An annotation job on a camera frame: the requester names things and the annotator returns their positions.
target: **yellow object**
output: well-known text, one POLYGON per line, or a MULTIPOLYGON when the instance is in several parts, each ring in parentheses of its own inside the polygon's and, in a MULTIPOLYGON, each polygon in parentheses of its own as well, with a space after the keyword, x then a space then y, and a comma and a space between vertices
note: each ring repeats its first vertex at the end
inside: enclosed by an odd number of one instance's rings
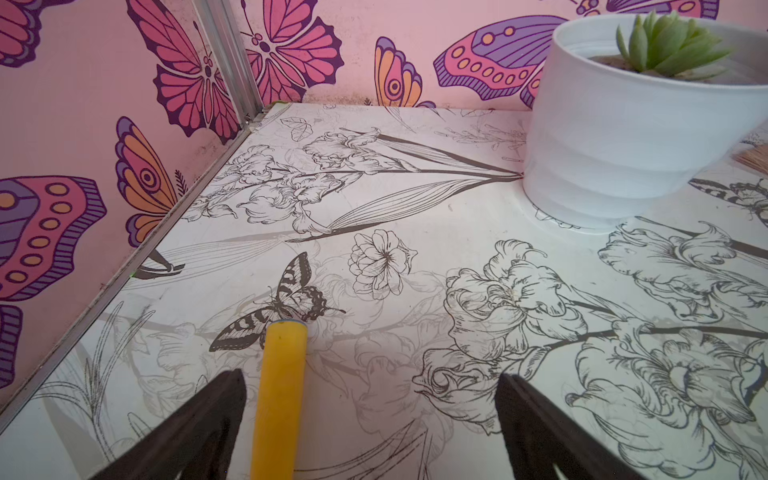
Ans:
POLYGON ((280 320, 266 328, 253 431, 251 480, 290 480, 299 441, 306 325, 280 320))

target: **plant pot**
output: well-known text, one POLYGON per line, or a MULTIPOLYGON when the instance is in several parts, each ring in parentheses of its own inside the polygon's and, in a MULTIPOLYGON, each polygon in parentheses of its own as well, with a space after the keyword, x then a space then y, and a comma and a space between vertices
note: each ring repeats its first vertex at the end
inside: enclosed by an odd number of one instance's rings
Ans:
POLYGON ((616 55, 634 15, 600 15, 555 29, 528 132, 523 187, 566 223, 613 228, 685 185, 768 119, 768 34, 699 24, 731 49, 729 72, 695 83, 589 60, 616 55))

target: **butterfly antenna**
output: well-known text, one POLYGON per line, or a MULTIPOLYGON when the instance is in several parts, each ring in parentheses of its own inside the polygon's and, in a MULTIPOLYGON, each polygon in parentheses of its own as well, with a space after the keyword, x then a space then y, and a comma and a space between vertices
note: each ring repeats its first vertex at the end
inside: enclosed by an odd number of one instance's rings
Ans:
POLYGON ((197 30, 197 36, 200 37, 200 41, 203 42, 203 49, 205 50, 205 56, 210 57, 210 52, 208 51, 208 45, 205 45, 205 40, 203 40, 203 34, 200 33, 200 27, 197 26, 196 21, 192 21, 192 25, 194 26, 194 29, 197 30))
MULTIPOLYGON (((245 15, 245 0, 240 0, 240 6, 243 7, 243 14, 245 15)), ((254 36, 253 29, 250 27, 250 20, 248 20, 248 15, 245 15, 245 22, 248 24, 248 30, 250 30, 250 36, 254 36)))

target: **orange butterfly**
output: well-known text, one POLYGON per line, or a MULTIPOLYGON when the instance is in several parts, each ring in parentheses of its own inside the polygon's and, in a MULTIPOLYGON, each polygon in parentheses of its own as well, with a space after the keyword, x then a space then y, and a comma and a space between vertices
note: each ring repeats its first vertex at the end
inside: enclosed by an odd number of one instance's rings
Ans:
POLYGON ((422 96, 422 77, 413 64, 406 61, 406 54, 387 37, 379 37, 376 42, 373 77, 379 105, 435 108, 431 101, 417 104, 422 96))
POLYGON ((130 118, 118 120, 118 189, 125 201, 141 210, 125 223, 128 243, 138 247, 178 201, 160 158, 130 118))

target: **succulent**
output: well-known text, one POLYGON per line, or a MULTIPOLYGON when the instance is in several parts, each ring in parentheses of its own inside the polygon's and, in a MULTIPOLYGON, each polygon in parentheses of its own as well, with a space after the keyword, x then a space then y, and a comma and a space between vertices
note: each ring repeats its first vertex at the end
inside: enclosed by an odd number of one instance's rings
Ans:
POLYGON ((727 56, 728 50, 713 49, 721 41, 704 27, 696 25, 695 20, 684 21, 677 12, 657 17, 653 11, 644 20, 637 15, 628 49, 621 27, 616 29, 619 52, 635 71, 655 72, 663 77, 684 80, 701 80, 724 71, 702 75, 689 72, 727 56))

